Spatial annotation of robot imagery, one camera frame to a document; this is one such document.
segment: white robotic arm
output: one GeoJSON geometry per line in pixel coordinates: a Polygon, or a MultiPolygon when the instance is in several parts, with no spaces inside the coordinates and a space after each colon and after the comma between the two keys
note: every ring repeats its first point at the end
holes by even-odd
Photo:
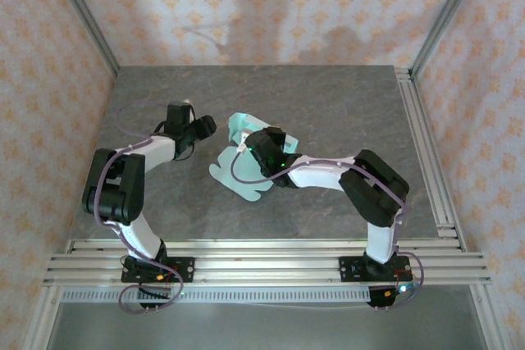
{"type": "MultiPolygon", "coordinates": [[[[296,167],[288,173],[290,180],[298,188],[324,188],[344,192],[341,186],[341,176],[349,169],[344,164],[354,164],[353,156],[341,159],[318,159],[303,155],[294,161],[296,167]],[[310,164],[313,162],[331,161],[333,164],[310,164]]],[[[390,227],[379,227],[368,223],[367,255],[381,264],[390,260],[394,253],[394,231],[395,223],[390,227]]]]}
{"type": "MultiPolygon", "coordinates": [[[[285,133],[269,127],[244,130],[240,154],[248,149],[261,167],[265,180],[286,188],[318,187],[344,192],[368,222],[365,257],[385,265],[396,250],[396,221],[404,209],[408,184],[375,153],[361,151],[356,157],[318,159],[283,153],[285,133]]],[[[232,176],[241,183],[233,171],[232,176]]]]}
{"type": "Polygon", "coordinates": [[[217,128],[210,116],[195,120],[194,109],[188,102],[170,103],[167,119],[162,123],[163,131],[136,144],[138,148],[98,149],[82,197],[84,210],[94,213],[95,196],[102,182],[102,190],[98,191],[102,224],[123,239],[130,256],[138,260],[160,261],[166,257],[163,241],[151,230],[142,212],[145,174],[162,163],[176,160],[217,128]]]}
{"type": "MultiPolygon", "coordinates": [[[[123,154],[144,156],[144,173],[147,173],[156,166],[160,166],[163,163],[172,161],[176,153],[175,140],[168,137],[163,137],[161,135],[154,135],[151,137],[151,140],[152,141],[150,143],[144,145],[143,147],[123,154]]],[[[112,220],[107,220],[107,223],[115,226],[112,227],[112,229],[116,234],[122,232],[128,243],[133,247],[133,249],[128,250],[130,256],[134,258],[141,258],[141,256],[139,256],[137,253],[139,252],[140,254],[153,260],[157,258],[162,241],[151,230],[151,227],[149,227],[143,212],[140,212],[139,216],[135,220],[131,221],[128,225],[112,220]]]]}

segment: wall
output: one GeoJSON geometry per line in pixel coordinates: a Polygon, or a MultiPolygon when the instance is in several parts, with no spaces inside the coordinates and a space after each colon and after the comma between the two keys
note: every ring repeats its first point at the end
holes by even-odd
{"type": "Polygon", "coordinates": [[[472,249],[525,343],[525,0],[464,0],[421,89],[472,249]]]}
{"type": "Polygon", "coordinates": [[[2,0],[0,26],[0,348],[18,349],[113,78],[68,0],[2,0]]]}
{"type": "Polygon", "coordinates": [[[130,65],[408,67],[444,0],[87,0],[130,65]]]}

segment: gray marble surface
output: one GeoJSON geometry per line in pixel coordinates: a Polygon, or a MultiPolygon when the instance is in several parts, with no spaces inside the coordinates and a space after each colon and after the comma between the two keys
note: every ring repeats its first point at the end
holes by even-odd
{"type": "MultiPolygon", "coordinates": [[[[144,214],[156,234],[176,239],[366,238],[366,221],[341,192],[272,187],[248,202],[208,173],[228,144],[228,118],[247,112],[299,140],[298,152],[346,157],[376,152],[411,188],[402,238],[436,237],[404,105],[391,66],[166,66],[125,67],[116,80],[98,141],[120,148],[139,139],[116,127],[116,112],[134,100],[168,103],[189,98],[197,116],[210,114],[217,132],[191,159],[146,174],[144,214]]],[[[129,107],[119,115],[128,130],[149,134],[165,107],[129,107]]],[[[80,209],[72,239],[112,239],[80,209]]]]}

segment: wire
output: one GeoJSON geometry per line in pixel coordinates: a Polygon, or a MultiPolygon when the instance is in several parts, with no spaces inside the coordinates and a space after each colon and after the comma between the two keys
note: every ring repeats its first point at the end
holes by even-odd
{"type": "MultiPolygon", "coordinates": [[[[195,120],[195,109],[193,108],[193,106],[191,107],[191,115],[192,115],[192,117],[193,117],[193,120],[195,120]]],[[[189,155],[186,156],[186,157],[183,157],[182,159],[175,159],[174,161],[184,161],[184,160],[188,160],[188,159],[191,157],[191,155],[194,154],[194,150],[195,150],[195,144],[192,143],[192,144],[191,144],[191,152],[189,153],[189,155]]]]}
{"type": "Polygon", "coordinates": [[[118,116],[128,107],[132,107],[132,106],[140,106],[140,107],[146,107],[146,106],[154,106],[154,107],[162,107],[162,108],[166,108],[166,104],[164,103],[161,103],[161,102],[152,102],[152,101],[149,101],[149,100],[136,100],[134,102],[130,102],[128,104],[126,104],[125,106],[123,106],[122,108],[118,109],[116,111],[116,121],[115,121],[115,124],[116,124],[116,127],[124,134],[128,134],[128,135],[131,135],[133,137],[140,137],[142,139],[148,139],[149,138],[149,135],[147,134],[141,134],[141,133],[135,133],[134,131],[130,131],[124,127],[122,127],[119,123],[118,123],[118,116]]]}
{"type": "MultiPolygon", "coordinates": [[[[139,250],[137,250],[133,245],[131,245],[131,243],[126,239],[125,235],[122,233],[121,231],[121,228],[118,226],[118,225],[114,225],[114,224],[110,224],[110,223],[105,223],[102,218],[100,217],[100,196],[102,195],[102,188],[103,188],[103,185],[104,185],[104,182],[106,180],[106,176],[107,176],[107,172],[109,171],[109,169],[111,168],[112,164],[119,158],[121,157],[122,155],[124,155],[125,153],[127,152],[131,152],[133,151],[134,149],[138,149],[138,148],[142,148],[142,147],[145,147],[147,145],[149,145],[153,140],[151,139],[151,137],[148,137],[147,140],[145,141],[142,141],[140,143],[136,143],[135,145],[130,145],[129,147],[127,148],[124,148],[120,151],[118,151],[115,155],[113,155],[106,163],[106,165],[103,167],[102,169],[102,172],[100,174],[100,178],[98,179],[98,183],[97,183],[97,188],[95,189],[95,197],[94,197],[94,207],[93,207],[93,214],[95,216],[95,220],[97,221],[97,223],[103,227],[107,227],[109,229],[112,229],[117,237],[120,239],[120,241],[122,241],[122,243],[127,247],[128,251],[130,251],[131,253],[134,253],[138,258],[142,259],[142,260],[145,260],[147,261],[149,264],[151,264],[152,266],[156,266],[157,268],[160,268],[161,270],[167,270],[168,272],[171,272],[180,282],[180,286],[179,286],[179,289],[178,291],[176,292],[176,294],[171,297],[169,299],[169,301],[163,303],[162,305],[160,306],[155,306],[155,310],[156,311],[159,311],[161,309],[164,309],[166,307],[169,307],[179,296],[180,296],[180,293],[182,293],[182,290],[184,288],[184,280],[182,279],[182,276],[180,276],[180,274],[170,268],[169,266],[165,266],[164,264],[161,264],[159,262],[156,262],[154,261],[153,259],[147,257],[146,255],[144,255],[142,252],[140,252],[139,250]]],[[[130,313],[131,315],[140,315],[140,314],[143,314],[143,313],[148,313],[149,312],[149,308],[146,307],[146,309],[129,309],[128,306],[126,306],[123,302],[122,302],[122,299],[124,297],[124,294],[129,291],[130,289],[149,289],[149,290],[164,290],[163,287],[158,287],[158,286],[151,286],[151,285],[145,285],[145,284],[132,284],[132,285],[129,285],[127,287],[125,287],[119,297],[118,297],[118,305],[119,307],[121,308],[122,311],[126,312],[126,313],[130,313]]]]}
{"type": "Polygon", "coordinates": [[[194,154],[194,150],[195,150],[195,144],[193,144],[193,145],[191,146],[191,152],[189,153],[188,156],[183,157],[182,159],[175,159],[174,161],[184,161],[184,160],[188,160],[188,159],[191,157],[191,155],[194,154]]]}
{"type": "Polygon", "coordinates": [[[392,305],[390,307],[376,307],[375,309],[376,310],[388,311],[388,310],[390,310],[390,309],[392,309],[394,307],[399,307],[399,306],[405,305],[406,303],[410,302],[412,299],[414,299],[414,297],[416,297],[418,295],[418,293],[421,290],[421,287],[423,286],[423,283],[425,281],[425,270],[424,270],[423,264],[421,263],[421,260],[419,259],[419,257],[416,256],[414,253],[412,253],[412,252],[399,252],[399,247],[397,246],[397,238],[398,238],[397,237],[397,233],[399,232],[399,225],[402,222],[401,219],[406,215],[407,206],[403,202],[403,200],[401,200],[398,196],[396,196],[394,194],[394,192],[392,192],[390,189],[388,189],[388,187],[386,187],[386,185],[383,184],[377,177],[375,177],[374,175],[370,174],[368,171],[364,170],[360,166],[356,166],[355,164],[346,163],[346,162],[343,162],[343,161],[329,160],[329,159],[312,159],[310,161],[305,161],[305,162],[302,162],[302,163],[290,166],[290,167],[284,169],[283,171],[279,171],[278,173],[276,173],[276,174],[274,174],[272,176],[269,176],[268,178],[262,179],[262,180],[242,180],[242,179],[238,178],[237,175],[235,175],[235,171],[234,171],[235,163],[239,159],[240,154],[241,154],[241,152],[237,152],[237,154],[235,155],[233,161],[231,162],[230,173],[231,173],[232,178],[234,180],[236,180],[237,182],[241,183],[241,184],[262,184],[264,182],[269,182],[271,180],[275,180],[275,179],[279,178],[280,176],[288,174],[289,172],[291,172],[293,170],[296,170],[298,168],[306,167],[306,166],[312,166],[312,165],[316,165],[316,164],[323,164],[325,166],[328,165],[328,166],[337,166],[337,167],[344,166],[344,167],[350,168],[351,170],[355,170],[358,173],[360,173],[360,174],[366,176],[367,178],[369,178],[374,184],[379,186],[380,189],[382,189],[386,194],[388,194],[388,196],[390,198],[392,198],[399,205],[399,207],[401,209],[401,213],[397,216],[397,220],[395,221],[395,226],[394,226],[393,244],[395,245],[395,252],[397,252],[399,256],[412,257],[418,263],[419,270],[421,271],[421,278],[419,280],[419,284],[415,287],[413,293],[410,294],[410,297],[408,297],[407,299],[403,300],[402,302],[394,304],[394,305],[392,305]]]}
{"type": "Polygon", "coordinates": [[[153,131],[154,133],[158,133],[159,131],[161,131],[161,129],[164,127],[164,125],[166,124],[166,121],[163,120],[161,123],[159,123],[157,125],[157,127],[155,128],[155,130],[153,131]]]}

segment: purple cable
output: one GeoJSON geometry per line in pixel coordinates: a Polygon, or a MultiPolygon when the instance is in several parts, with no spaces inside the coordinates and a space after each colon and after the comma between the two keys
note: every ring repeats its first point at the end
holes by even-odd
{"type": "MultiPolygon", "coordinates": [[[[104,181],[106,179],[107,172],[111,168],[112,164],[116,161],[116,159],[118,159],[120,156],[124,155],[125,153],[133,151],[134,149],[145,147],[145,146],[149,145],[152,141],[153,140],[148,136],[147,140],[142,141],[140,143],[136,143],[135,145],[130,145],[129,147],[120,150],[119,152],[117,152],[115,155],[113,155],[107,161],[106,165],[103,167],[102,173],[100,174],[100,178],[98,179],[98,183],[97,183],[97,188],[95,190],[93,214],[95,216],[95,220],[97,221],[97,223],[99,223],[103,227],[108,227],[108,228],[110,228],[110,229],[112,229],[112,230],[114,230],[116,232],[116,234],[117,234],[118,238],[120,239],[120,241],[122,241],[122,243],[127,247],[127,249],[129,251],[133,252],[136,256],[138,256],[142,260],[147,261],[152,266],[156,266],[156,267],[158,267],[158,268],[160,268],[162,270],[167,270],[168,272],[172,273],[179,280],[179,282],[180,282],[179,291],[177,291],[177,293],[173,297],[171,297],[169,301],[167,301],[166,303],[163,303],[160,307],[155,307],[155,310],[159,311],[161,309],[164,309],[165,307],[169,307],[180,296],[180,293],[182,293],[182,289],[184,288],[184,281],[183,281],[182,277],[173,268],[170,268],[169,266],[165,266],[163,264],[160,264],[160,263],[152,260],[151,258],[145,256],[143,253],[139,252],[133,245],[131,245],[128,242],[128,240],[126,239],[124,234],[121,232],[121,229],[119,228],[119,226],[118,225],[111,225],[109,223],[105,223],[102,220],[102,218],[100,217],[100,212],[99,212],[100,196],[102,194],[102,188],[104,186],[104,181]]],[[[124,293],[126,291],[128,291],[129,289],[165,290],[165,288],[163,288],[163,287],[148,286],[148,285],[143,285],[143,284],[132,284],[132,285],[129,285],[126,288],[124,288],[121,291],[121,294],[118,297],[118,305],[119,305],[119,307],[121,308],[122,311],[125,311],[126,313],[130,313],[132,315],[140,315],[140,314],[143,314],[143,313],[148,313],[148,308],[146,308],[146,309],[129,309],[122,302],[122,298],[124,296],[124,293]]]]}
{"type": "Polygon", "coordinates": [[[324,164],[324,165],[328,165],[328,166],[338,166],[338,167],[343,166],[343,167],[350,168],[352,170],[356,170],[360,174],[362,174],[362,175],[366,176],[367,178],[369,178],[374,184],[379,186],[386,194],[389,195],[390,198],[392,198],[400,206],[401,213],[398,215],[397,220],[395,221],[394,234],[393,234],[393,237],[392,237],[392,242],[395,245],[395,251],[398,253],[398,255],[413,257],[416,260],[416,262],[418,263],[419,270],[421,271],[421,278],[419,280],[419,284],[416,286],[415,290],[410,295],[410,297],[408,297],[407,299],[403,300],[402,302],[400,302],[398,304],[392,305],[391,307],[376,307],[375,309],[376,310],[388,311],[389,309],[391,309],[393,307],[400,307],[402,305],[405,305],[407,302],[411,301],[416,295],[418,295],[419,291],[421,290],[421,287],[423,286],[423,282],[425,281],[425,270],[423,268],[423,264],[421,263],[421,260],[419,259],[419,257],[416,256],[415,254],[413,254],[412,252],[399,252],[399,247],[397,246],[399,225],[401,223],[400,219],[406,215],[407,206],[403,202],[403,200],[401,200],[399,197],[397,197],[394,194],[394,192],[392,192],[390,189],[388,189],[386,187],[386,185],[383,184],[377,177],[375,177],[374,175],[370,174],[368,171],[364,170],[363,168],[361,168],[359,166],[356,166],[355,164],[345,163],[343,161],[337,161],[337,160],[312,159],[310,161],[305,161],[303,163],[299,163],[299,164],[296,164],[294,166],[290,166],[290,167],[286,168],[285,170],[280,171],[280,172],[278,172],[278,173],[276,173],[276,174],[274,174],[274,175],[272,175],[272,176],[270,176],[268,178],[265,178],[263,180],[242,180],[242,179],[238,178],[237,175],[235,175],[235,172],[234,172],[234,166],[235,166],[235,163],[237,162],[237,160],[239,159],[240,154],[241,154],[241,152],[237,152],[237,154],[235,155],[233,161],[231,162],[231,166],[230,166],[231,176],[233,177],[234,180],[236,180],[240,184],[262,184],[264,182],[275,180],[275,179],[279,178],[280,176],[283,176],[284,174],[288,174],[290,171],[296,170],[296,169],[301,168],[301,167],[311,166],[312,164],[324,164]]]}
{"type": "MultiPolygon", "coordinates": [[[[165,103],[151,102],[149,100],[136,100],[134,102],[130,102],[129,104],[126,104],[124,107],[122,107],[119,110],[117,110],[116,111],[116,116],[118,117],[127,107],[131,107],[131,106],[134,106],[134,105],[138,105],[138,106],[141,106],[141,107],[144,107],[144,106],[155,106],[155,107],[166,108],[166,104],[165,103]]],[[[120,126],[118,122],[115,122],[115,123],[116,123],[116,127],[124,134],[128,134],[128,135],[131,135],[131,136],[134,136],[134,137],[139,137],[139,138],[142,138],[142,139],[148,139],[149,138],[148,134],[135,133],[134,131],[130,131],[130,130],[125,129],[124,127],[120,126]]]]}

